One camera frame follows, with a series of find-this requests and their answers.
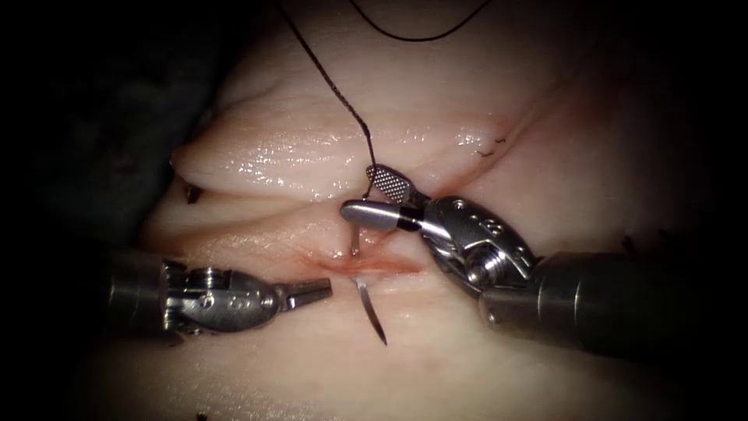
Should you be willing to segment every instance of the moist tissue surface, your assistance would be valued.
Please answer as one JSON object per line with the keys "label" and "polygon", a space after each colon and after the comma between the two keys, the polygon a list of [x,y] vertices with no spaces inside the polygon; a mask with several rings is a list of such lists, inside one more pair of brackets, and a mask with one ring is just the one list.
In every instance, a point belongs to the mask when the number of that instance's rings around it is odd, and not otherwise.
{"label": "moist tissue surface", "polygon": [[[404,36],[440,32],[473,2],[361,2]],[[493,2],[441,41],[382,37],[346,2],[289,3],[372,130],[379,162],[430,196],[496,212],[536,255],[657,246],[708,202],[688,121],[663,75],[569,6]],[[362,232],[340,203],[367,186],[355,120],[278,16],[225,81],[143,246],[269,281],[329,277],[334,296],[257,331],[177,348],[126,343],[88,362],[108,419],[639,419],[676,414],[642,367],[505,338],[439,272],[417,235]],[[204,189],[187,204],[185,185]],[[389,346],[353,276],[363,277]]]}

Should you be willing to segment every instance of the dark background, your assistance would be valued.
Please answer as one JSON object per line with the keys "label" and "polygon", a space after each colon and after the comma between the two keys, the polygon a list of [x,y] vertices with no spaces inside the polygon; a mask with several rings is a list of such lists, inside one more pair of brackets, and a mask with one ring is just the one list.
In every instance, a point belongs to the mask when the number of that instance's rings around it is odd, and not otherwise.
{"label": "dark background", "polygon": [[[11,182],[22,182],[17,247],[34,265],[26,276],[44,268],[32,277],[35,293],[54,298],[65,277],[85,270],[72,239],[134,245],[139,223],[173,176],[171,151],[190,140],[240,51],[262,42],[256,30],[268,7],[263,3],[40,5],[32,11],[33,24],[11,40],[21,50],[14,69],[26,77],[14,87],[21,99],[11,104],[18,115],[11,126],[21,126],[20,136],[6,144],[12,145],[10,166],[20,167]],[[722,72],[730,53],[711,28],[729,13],[682,2],[590,2],[590,11],[605,15],[611,31],[633,40],[669,75],[697,122],[703,177],[721,196],[725,143],[714,128],[728,106],[721,91],[731,82]],[[705,229],[720,232],[716,221],[724,218],[708,217],[715,223]],[[76,344],[82,330],[65,324],[60,304],[75,305],[57,302],[22,318],[22,326],[38,326],[30,343],[44,355],[41,364],[36,360],[38,372],[24,377],[31,377],[30,391],[52,397],[41,412],[76,419],[65,400],[67,382],[58,379],[85,355]],[[694,368],[694,377],[704,375],[703,367]],[[711,411],[711,398],[699,398],[698,406]]]}

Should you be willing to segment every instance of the metal instrument housing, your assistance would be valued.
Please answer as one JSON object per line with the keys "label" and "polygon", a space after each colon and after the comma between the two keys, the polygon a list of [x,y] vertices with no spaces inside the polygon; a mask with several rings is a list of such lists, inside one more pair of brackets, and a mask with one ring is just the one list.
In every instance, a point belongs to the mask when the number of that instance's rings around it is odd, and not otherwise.
{"label": "metal instrument housing", "polygon": [[237,332],[259,327],[281,310],[272,285],[250,274],[214,267],[169,267],[164,329],[189,334]]}
{"label": "metal instrument housing", "polygon": [[444,235],[422,232],[439,268],[468,295],[494,286],[523,288],[537,263],[524,240],[502,219],[460,196],[429,201],[425,220]]}

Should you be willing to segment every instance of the screw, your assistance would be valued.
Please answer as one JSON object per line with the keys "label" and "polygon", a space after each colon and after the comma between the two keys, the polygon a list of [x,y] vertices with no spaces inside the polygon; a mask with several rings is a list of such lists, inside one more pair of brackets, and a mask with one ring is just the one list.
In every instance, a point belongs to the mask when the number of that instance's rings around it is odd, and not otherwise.
{"label": "screw", "polygon": [[493,310],[489,310],[489,322],[493,324],[499,324],[501,320],[493,313]]}
{"label": "screw", "polygon": [[273,304],[275,304],[275,299],[272,295],[265,296],[265,298],[263,298],[263,301],[260,303],[260,305],[266,309],[272,307]]}
{"label": "screw", "polygon": [[202,294],[200,296],[200,306],[204,309],[209,309],[213,303],[216,302],[216,299],[213,298],[213,296],[210,293]]}

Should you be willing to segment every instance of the black suture thread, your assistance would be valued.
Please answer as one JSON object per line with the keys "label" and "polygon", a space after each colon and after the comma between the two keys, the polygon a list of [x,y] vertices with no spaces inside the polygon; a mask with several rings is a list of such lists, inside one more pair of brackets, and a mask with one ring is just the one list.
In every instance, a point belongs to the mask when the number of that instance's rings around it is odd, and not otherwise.
{"label": "black suture thread", "polygon": [[369,19],[369,17],[364,13],[364,11],[361,10],[360,7],[358,7],[358,5],[356,4],[356,2],[354,2],[353,0],[349,0],[349,1],[351,2],[351,5],[353,5],[354,9],[356,9],[356,12],[358,12],[358,14],[361,15],[361,17],[369,25],[371,25],[372,28],[374,28],[375,30],[377,30],[377,32],[379,32],[380,34],[384,35],[385,37],[390,37],[390,38],[392,38],[394,40],[405,41],[405,42],[436,41],[436,40],[439,40],[441,38],[447,37],[447,36],[451,35],[452,33],[454,33],[456,30],[460,29],[462,26],[464,26],[464,24],[467,23],[468,20],[472,19],[473,16],[477,15],[481,10],[483,10],[484,7],[486,7],[491,2],[491,0],[485,0],[485,2],[483,2],[480,6],[478,6],[478,8],[473,13],[471,13],[465,19],[463,19],[462,22],[458,23],[455,27],[453,27],[452,29],[448,30],[447,32],[445,32],[443,34],[435,35],[433,37],[425,37],[425,38],[408,38],[408,37],[400,37],[398,35],[391,34],[391,33],[387,32],[387,31],[385,31],[384,29],[378,27],[376,25],[376,23],[374,23],[371,19]]}
{"label": "black suture thread", "polygon": [[366,145],[369,147],[369,156],[372,159],[372,165],[374,167],[374,177],[372,177],[372,180],[369,181],[369,187],[366,189],[366,193],[364,193],[363,198],[366,199],[369,197],[369,194],[372,192],[372,187],[374,186],[374,179],[376,178],[376,160],[374,158],[374,146],[372,145],[372,134],[369,132],[369,127],[364,122],[364,119],[361,118],[360,115],[356,112],[356,110],[353,108],[353,106],[348,102],[347,99],[343,96],[343,94],[340,93],[340,91],[337,89],[337,86],[335,86],[335,82],[330,78],[330,76],[327,75],[327,72],[322,67],[322,64],[317,59],[317,56],[314,55],[312,52],[312,49],[309,47],[308,44],[306,44],[306,41],[304,41],[304,38],[302,37],[301,33],[298,31],[298,28],[296,25],[294,25],[294,22],[291,20],[291,17],[286,13],[286,11],[283,9],[283,6],[281,6],[281,2],[275,2],[275,5],[278,7],[278,12],[281,16],[283,16],[283,19],[286,21],[288,26],[291,28],[291,30],[294,32],[294,35],[296,36],[296,39],[298,40],[299,44],[302,45],[304,48],[304,51],[306,51],[306,54],[309,56],[309,58],[314,63],[314,66],[319,70],[319,73],[322,75],[322,77],[325,79],[325,82],[327,82],[327,86],[330,87],[330,89],[335,93],[335,96],[337,99],[340,100],[340,102],[343,103],[345,108],[348,109],[348,112],[353,115],[353,118],[356,119],[356,122],[358,122],[358,125],[361,126],[361,130],[364,132],[364,136],[366,137]]}
{"label": "black suture thread", "polygon": [[[448,30],[447,32],[443,34],[436,35],[434,37],[426,37],[426,38],[407,38],[407,37],[399,37],[395,34],[390,34],[389,32],[383,30],[382,28],[378,27],[376,23],[374,23],[369,17],[361,10],[361,8],[358,7],[358,5],[353,1],[350,0],[351,5],[353,5],[354,9],[358,12],[359,15],[369,24],[371,25],[375,30],[379,31],[382,35],[386,37],[393,38],[398,41],[405,41],[405,42],[426,42],[426,41],[435,41],[440,38],[447,37],[451,34],[453,34],[456,30],[460,29],[462,26],[464,26],[465,23],[467,23],[470,19],[473,18],[473,16],[477,15],[481,10],[483,10],[484,7],[486,7],[491,0],[485,0],[478,8],[473,11],[470,15],[468,15],[465,19],[462,20],[462,22],[458,23],[455,27]],[[281,5],[281,0],[275,1],[275,6],[278,8],[278,12],[281,16],[283,16],[283,19],[286,21],[288,26],[293,31],[294,35],[296,36],[296,40],[299,42],[299,44],[302,45],[304,48],[304,51],[306,51],[306,54],[309,56],[309,58],[314,63],[314,66],[319,71],[319,74],[322,75],[322,78],[325,79],[325,82],[327,82],[327,86],[330,87],[330,89],[335,93],[335,96],[338,100],[340,100],[341,103],[345,106],[345,108],[348,110],[348,112],[353,115],[353,118],[356,119],[356,122],[359,126],[361,126],[361,130],[364,132],[364,136],[366,137],[366,146],[369,148],[369,156],[372,160],[372,167],[374,168],[374,174],[372,178],[369,180],[369,187],[366,189],[366,192],[363,194],[362,199],[366,199],[369,197],[369,195],[372,192],[372,187],[374,186],[374,180],[376,180],[376,173],[378,172],[378,168],[376,165],[376,159],[374,158],[374,146],[372,145],[372,134],[369,132],[369,127],[366,125],[366,122],[364,122],[364,119],[361,118],[360,115],[356,112],[356,110],[353,108],[351,103],[348,102],[347,99],[343,96],[343,94],[340,92],[340,90],[337,89],[337,86],[335,85],[335,82],[330,78],[330,76],[327,74],[325,69],[322,67],[322,63],[319,62],[319,59],[317,59],[317,56],[314,55],[312,52],[312,49],[309,47],[308,44],[306,44],[306,41],[304,41],[304,37],[302,37],[302,34],[298,31],[298,28],[294,24],[294,21],[291,20],[291,17],[286,13],[286,11],[283,9],[283,6]]]}

